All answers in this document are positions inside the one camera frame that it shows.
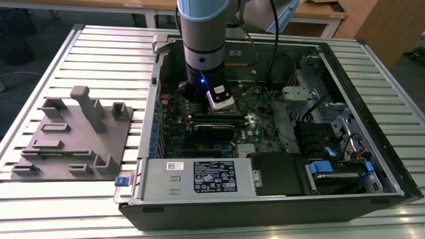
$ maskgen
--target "cable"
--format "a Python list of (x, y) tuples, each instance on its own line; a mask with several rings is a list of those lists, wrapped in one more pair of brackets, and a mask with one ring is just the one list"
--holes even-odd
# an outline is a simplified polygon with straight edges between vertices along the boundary
[(286, 140), (289, 140), (289, 141), (291, 141), (291, 142), (295, 142), (295, 143), (298, 142), (298, 141), (295, 141), (295, 140), (287, 138), (287, 137), (282, 134), (282, 132), (279, 132), (278, 128), (275, 128), (275, 130), (277, 130), (278, 134), (279, 134)]
[(0, 102), (2, 102), (2, 103), (7, 103), (7, 104), (19, 104), (19, 103), (25, 103), (25, 101), (7, 101), (7, 100), (1, 100), (1, 99), (0, 99)]
[(341, 161), (341, 159), (343, 158), (343, 154), (345, 154), (345, 150), (346, 150), (346, 147), (347, 147), (347, 144), (350, 142), (350, 139), (357, 136), (358, 134), (357, 133), (353, 133), (347, 136), (347, 139), (346, 139), (346, 142), (343, 144), (343, 147), (341, 149), (341, 152), (339, 152), (339, 155), (338, 155), (338, 161)]
[(271, 55), (271, 59), (270, 59), (270, 62), (269, 62), (267, 68), (266, 68), (266, 79), (269, 79), (269, 75), (270, 75), (270, 71), (271, 71), (271, 66), (273, 66), (274, 60), (275, 60), (277, 44), (278, 44), (278, 32), (279, 32), (275, 5), (274, 5), (273, 0), (269, 0), (269, 2), (270, 2), (270, 5), (271, 5), (271, 10), (273, 10), (275, 33), (274, 33), (273, 55)]
[(354, 160), (358, 160), (359, 155), (362, 155), (362, 154), (366, 152), (366, 147), (365, 147), (365, 145), (361, 143), (359, 140), (357, 141), (357, 143), (358, 143), (358, 145), (361, 146), (361, 150), (359, 150), (358, 153), (355, 153)]
[(297, 73), (297, 63), (294, 62), (293, 58), (285, 53), (285, 52), (279, 52), (275, 55), (275, 58), (278, 59), (279, 57), (286, 57), (290, 62), (291, 62), (291, 67), (293, 67), (293, 72)]
[(0, 75), (0, 77), (7, 76), (7, 75), (11, 75), (11, 74), (31, 74), (31, 75), (42, 76), (39, 73), (35, 73), (35, 72), (30, 72), (30, 71), (17, 71), (17, 72), (5, 73), (5, 74)]
[(177, 27), (178, 33), (179, 33), (179, 35), (181, 35), (181, 37), (182, 37), (183, 35), (181, 34), (181, 25), (179, 25), (179, 22), (178, 22), (177, 13), (178, 13), (178, 7), (175, 7), (174, 22), (175, 22), (175, 27)]
[(247, 40), (249, 40), (249, 42), (250, 42), (250, 44), (251, 44), (251, 48), (253, 48), (253, 51), (254, 51), (254, 62), (251, 62), (251, 63), (249, 63), (249, 64), (245, 64), (245, 63), (226, 63), (225, 66), (230, 66), (230, 67), (247, 67), (247, 66), (254, 66), (254, 65), (258, 63), (258, 50), (257, 50), (257, 47), (255, 47), (255, 45), (254, 45), (254, 43), (253, 43), (253, 40), (251, 40), (251, 38), (250, 38), (250, 35), (249, 35), (249, 33), (247, 33), (247, 31), (246, 31), (246, 29), (245, 29), (242, 23), (238, 21), (238, 19), (235, 18), (235, 16), (233, 17), (233, 19), (234, 19), (234, 21), (235, 21), (238, 27), (242, 29), (242, 31), (243, 31), (243, 33), (245, 33), (245, 35), (246, 35), (246, 37), (247, 37)]
[(303, 113), (301, 117), (301, 122), (305, 120), (305, 117), (309, 115), (309, 113), (313, 112), (313, 110), (318, 107), (321, 103), (323, 103), (325, 99), (329, 96), (329, 92), (317, 100), (317, 102), (313, 104), (311, 108), (307, 109), (307, 111)]

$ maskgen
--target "warning label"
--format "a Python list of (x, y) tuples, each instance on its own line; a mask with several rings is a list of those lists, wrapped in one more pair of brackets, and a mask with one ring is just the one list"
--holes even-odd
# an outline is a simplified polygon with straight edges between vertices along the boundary
[(234, 162), (193, 162), (194, 191), (197, 193), (237, 192)]

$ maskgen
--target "blue tab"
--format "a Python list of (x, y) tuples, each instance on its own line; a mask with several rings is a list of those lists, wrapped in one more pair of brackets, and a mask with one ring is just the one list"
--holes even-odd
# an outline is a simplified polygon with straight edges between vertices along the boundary
[(311, 174), (317, 173), (317, 168), (315, 168), (314, 164), (310, 163), (307, 166), (310, 167)]
[(114, 178), (114, 186), (115, 187), (127, 187), (130, 185), (129, 177), (115, 177)]
[(365, 166), (366, 166), (367, 172), (373, 172), (374, 168), (373, 168), (373, 165), (371, 165), (371, 163), (369, 161), (366, 161)]
[(313, 173), (333, 173), (333, 168), (329, 161), (314, 161), (309, 164)]
[(325, 150), (329, 152), (331, 157), (337, 156), (335, 152), (329, 147), (325, 147)]

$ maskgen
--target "table leg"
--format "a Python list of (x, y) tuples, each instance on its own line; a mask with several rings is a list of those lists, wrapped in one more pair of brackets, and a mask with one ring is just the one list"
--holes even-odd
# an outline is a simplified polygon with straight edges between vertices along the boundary
[(58, 19), (58, 10), (49, 10), (47, 12), (54, 20)]
[(341, 21), (342, 21), (341, 19), (331, 19), (319, 37), (331, 38), (338, 29)]
[(146, 27), (157, 28), (154, 9), (145, 9)]

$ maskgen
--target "aluminum extrusion table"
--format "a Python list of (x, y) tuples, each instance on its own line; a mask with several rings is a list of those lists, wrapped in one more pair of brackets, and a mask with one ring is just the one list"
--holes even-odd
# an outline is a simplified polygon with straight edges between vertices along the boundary
[[(139, 232), (113, 202), (113, 182), (11, 183), (10, 169), (19, 159), (43, 117), (37, 108), (45, 97), (65, 97), (85, 85), (101, 105), (123, 101), (134, 108), (121, 172), (135, 168), (137, 146), (149, 89), (151, 38), (163, 29), (106, 26), (75, 27), (43, 73), (22, 110), (0, 143), (0, 238), (411, 238), (425, 237), (425, 199), (381, 210), (347, 223), (253, 227), (201, 231)], [(253, 38), (271, 39), (254, 34)], [(282, 40), (326, 42), (342, 64), (394, 150), (425, 193), (425, 116), (382, 66), (367, 45), (355, 40), (283, 37)], [(121, 189), (121, 197), (130, 188)]]

